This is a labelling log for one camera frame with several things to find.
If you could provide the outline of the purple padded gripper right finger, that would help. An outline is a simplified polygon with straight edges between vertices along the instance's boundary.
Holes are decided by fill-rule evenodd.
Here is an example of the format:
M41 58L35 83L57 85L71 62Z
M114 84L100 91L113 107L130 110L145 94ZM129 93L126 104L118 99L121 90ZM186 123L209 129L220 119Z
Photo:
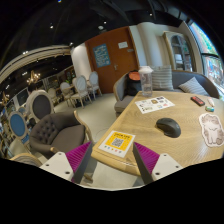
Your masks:
M133 143L133 154L145 184L182 169L182 166L167 153L158 154L137 142Z

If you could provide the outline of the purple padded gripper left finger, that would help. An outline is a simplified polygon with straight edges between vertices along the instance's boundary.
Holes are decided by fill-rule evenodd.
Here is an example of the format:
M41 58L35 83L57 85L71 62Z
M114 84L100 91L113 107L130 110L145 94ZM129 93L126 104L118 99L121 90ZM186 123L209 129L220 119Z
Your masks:
M88 165L91 153L92 142L89 141L67 153L57 152L41 166L41 169L79 184Z

